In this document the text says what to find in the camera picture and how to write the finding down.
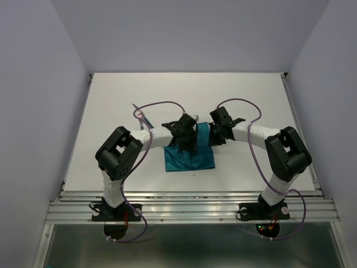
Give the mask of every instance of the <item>white table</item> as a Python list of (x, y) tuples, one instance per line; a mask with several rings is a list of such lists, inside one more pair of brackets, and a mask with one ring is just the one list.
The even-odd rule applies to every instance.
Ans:
[[(272, 128), (296, 128), (279, 74), (250, 73), (96, 73), (90, 87), (64, 191), (101, 191), (103, 179), (94, 155), (118, 126), (139, 130), (132, 116), (133, 106), (171, 100), (183, 105), (189, 114), (198, 114), (200, 122), (211, 122), (209, 112), (228, 98), (245, 98), (256, 103), (263, 117), (256, 124)], [(224, 105), (233, 119), (251, 120), (254, 107), (243, 102)], [(145, 115), (154, 126), (177, 120), (177, 106), (164, 104), (149, 107)], [(255, 148), (266, 177), (270, 178), (267, 153)], [(266, 185), (253, 162), (247, 143), (228, 141), (213, 147), (215, 169), (165, 172), (163, 149), (150, 150), (142, 165), (124, 186), (132, 192), (224, 192), (261, 191)], [(314, 190), (306, 170), (293, 183), (298, 190)]]

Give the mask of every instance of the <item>wall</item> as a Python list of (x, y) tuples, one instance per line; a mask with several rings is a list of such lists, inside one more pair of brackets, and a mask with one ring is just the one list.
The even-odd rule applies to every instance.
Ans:
[(325, 195), (335, 200), (355, 258), (356, 14), (356, 0), (332, 0), (288, 75), (317, 176)]
[(52, 0), (89, 71), (287, 71), (329, 0)]
[(32, 267), (88, 74), (48, 0), (0, 1), (0, 267)]

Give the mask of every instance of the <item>folded cloth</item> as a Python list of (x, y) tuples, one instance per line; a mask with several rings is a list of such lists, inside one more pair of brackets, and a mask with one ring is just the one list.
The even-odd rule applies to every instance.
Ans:
[(178, 146), (165, 147), (166, 172), (213, 169), (215, 167), (211, 146), (208, 144), (208, 123), (197, 124), (197, 150), (182, 151)]

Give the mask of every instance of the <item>scissors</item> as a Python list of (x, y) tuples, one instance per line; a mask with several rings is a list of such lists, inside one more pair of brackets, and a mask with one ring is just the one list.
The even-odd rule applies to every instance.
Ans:
[[(134, 103), (132, 103), (132, 104), (133, 104), (133, 106), (134, 106), (135, 109), (138, 109), (138, 108), (139, 108), (139, 107), (137, 107)], [(146, 118), (145, 114), (144, 114), (141, 110), (138, 110), (137, 113), (136, 113), (136, 115), (137, 115), (138, 117), (143, 118), (143, 120), (149, 125), (150, 128), (154, 128), (154, 127), (152, 126), (152, 124), (150, 123), (150, 121)], [(144, 124), (143, 124), (143, 122), (142, 122), (141, 120), (139, 120), (139, 123), (140, 123), (140, 130), (143, 130), (143, 129), (144, 129)]]

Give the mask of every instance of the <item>gray floor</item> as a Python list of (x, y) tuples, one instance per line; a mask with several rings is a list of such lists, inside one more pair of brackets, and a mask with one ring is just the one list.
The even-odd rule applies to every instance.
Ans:
[[(282, 225), (281, 235), (294, 228)], [(295, 236), (273, 242), (242, 231), (240, 224), (158, 225), (128, 244), (108, 242), (103, 226), (87, 224), (55, 226), (45, 267), (337, 268), (341, 263), (329, 223), (306, 223)]]

